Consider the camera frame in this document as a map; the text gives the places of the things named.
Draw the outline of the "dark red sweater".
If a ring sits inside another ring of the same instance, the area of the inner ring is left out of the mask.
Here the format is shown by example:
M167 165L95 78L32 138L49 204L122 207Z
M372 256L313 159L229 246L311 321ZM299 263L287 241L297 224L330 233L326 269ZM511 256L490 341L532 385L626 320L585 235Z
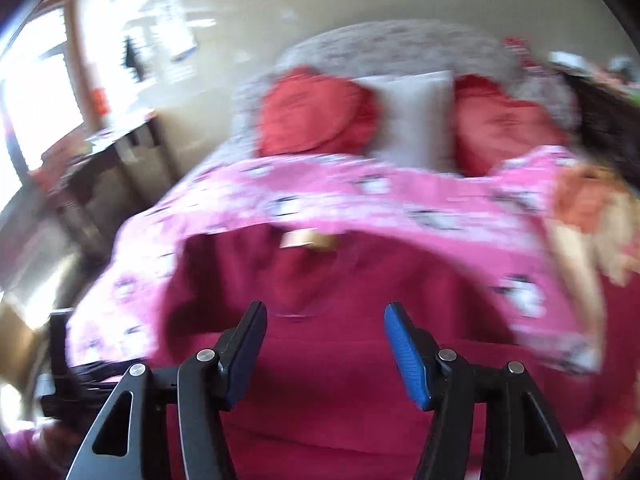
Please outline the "dark red sweater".
M431 417L406 395L383 330L400 302L471 362L524 362L567 432L591 420L592 382L518 346L484 287L416 245L347 232L334 252L283 248L274 226L193 235L160 300L157 365L183 362L254 300L268 328L250 388L224 416L242 479L409 479Z

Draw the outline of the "dark wooden side table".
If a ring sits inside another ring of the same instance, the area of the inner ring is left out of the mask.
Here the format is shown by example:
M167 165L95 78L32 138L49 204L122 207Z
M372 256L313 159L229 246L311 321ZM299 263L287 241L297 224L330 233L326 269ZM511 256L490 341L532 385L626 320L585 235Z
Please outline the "dark wooden side table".
M93 136L85 136L81 128L75 129L42 154L40 167L28 173L43 192L44 203L58 216L63 230L91 257L107 253L106 235L87 209L101 174L116 171L130 200L141 209L151 206L124 155L125 148L143 144L143 133L149 138L149 148L157 152L164 164L169 182L177 183L181 178L179 167L160 115L152 108L135 110L115 127L102 129Z

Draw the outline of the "pink penguin blanket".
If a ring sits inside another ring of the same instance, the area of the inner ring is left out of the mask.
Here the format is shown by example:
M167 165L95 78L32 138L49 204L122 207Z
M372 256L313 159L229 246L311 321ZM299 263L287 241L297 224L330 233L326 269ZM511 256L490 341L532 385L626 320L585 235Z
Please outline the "pink penguin blanket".
M535 148L486 177L397 168L340 155L282 156L199 166L120 229L110 266L68 323L74 364L143 358L157 348L160 300L187 238L274 226L283 248L334 252L347 232L416 245L487 290L518 346L562 373L589 378L587 347L544 222L555 180L581 165L558 146ZM593 419L566 432L582 474L608 474Z

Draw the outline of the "orange red floral quilt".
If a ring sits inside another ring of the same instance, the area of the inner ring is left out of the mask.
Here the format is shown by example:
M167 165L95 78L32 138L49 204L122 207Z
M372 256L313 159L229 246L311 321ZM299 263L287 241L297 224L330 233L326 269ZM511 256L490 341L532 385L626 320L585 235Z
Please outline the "orange red floral quilt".
M639 199L603 167L564 168L544 226L587 341L590 412L619 471L639 443Z

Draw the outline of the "left red round cushion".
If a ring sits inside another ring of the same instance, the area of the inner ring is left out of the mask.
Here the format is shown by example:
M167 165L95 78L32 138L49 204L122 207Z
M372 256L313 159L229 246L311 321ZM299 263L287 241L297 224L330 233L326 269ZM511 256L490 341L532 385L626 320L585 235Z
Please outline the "left red round cushion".
M296 66L262 99L257 154L362 155L382 122L376 92L347 78Z

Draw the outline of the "red round cushion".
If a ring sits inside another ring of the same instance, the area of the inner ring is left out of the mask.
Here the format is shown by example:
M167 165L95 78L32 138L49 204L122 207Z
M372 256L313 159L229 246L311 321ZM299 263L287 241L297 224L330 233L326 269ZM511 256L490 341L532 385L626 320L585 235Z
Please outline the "red round cushion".
M514 99L477 75L454 81L451 133L454 163L465 177L484 177L505 160L538 146L568 142L543 106Z
M262 99L257 154L362 155L382 122L376 92L347 78L296 66Z

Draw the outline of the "dark carved wooden bench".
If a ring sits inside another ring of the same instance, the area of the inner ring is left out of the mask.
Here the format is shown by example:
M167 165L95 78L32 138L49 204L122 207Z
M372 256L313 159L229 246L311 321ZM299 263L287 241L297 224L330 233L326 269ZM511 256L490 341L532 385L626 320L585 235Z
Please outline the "dark carved wooden bench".
M639 107L587 78L564 74L577 96L584 147L639 189Z

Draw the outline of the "right red round cushion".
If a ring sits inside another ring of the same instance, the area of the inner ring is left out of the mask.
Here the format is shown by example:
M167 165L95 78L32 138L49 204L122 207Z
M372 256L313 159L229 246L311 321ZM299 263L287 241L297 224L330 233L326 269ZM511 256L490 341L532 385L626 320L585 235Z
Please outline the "right red round cushion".
M543 106L514 99L477 75L454 81L451 133L454 163L465 177L484 177L505 160L538 146L568 142Z

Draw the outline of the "white square pillow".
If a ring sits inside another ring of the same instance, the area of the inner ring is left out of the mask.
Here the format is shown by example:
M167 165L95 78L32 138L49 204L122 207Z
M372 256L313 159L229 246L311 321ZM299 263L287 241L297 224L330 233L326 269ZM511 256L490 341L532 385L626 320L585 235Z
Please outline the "white square pillow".
M454 171L450 118L454 76L449 70L409 76L357 78L374 92L381 119L366 155L396 166Z

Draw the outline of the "floral grey bed headboard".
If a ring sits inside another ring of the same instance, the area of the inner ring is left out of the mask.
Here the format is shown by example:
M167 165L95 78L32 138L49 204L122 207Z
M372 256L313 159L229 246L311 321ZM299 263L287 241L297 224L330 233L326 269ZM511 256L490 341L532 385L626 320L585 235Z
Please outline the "floral grey bed headboard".
M575 92L558 72L527 61L526 55L528 47L515 40L437 20L364 22L322 32L284 50L270 70L235 91L230 136L204 162L239 162L254 156L262 98L281 74L297 66L346 78L440 70L456 77L478 75L512 98L543 106L562 129L576 130L582 115Z

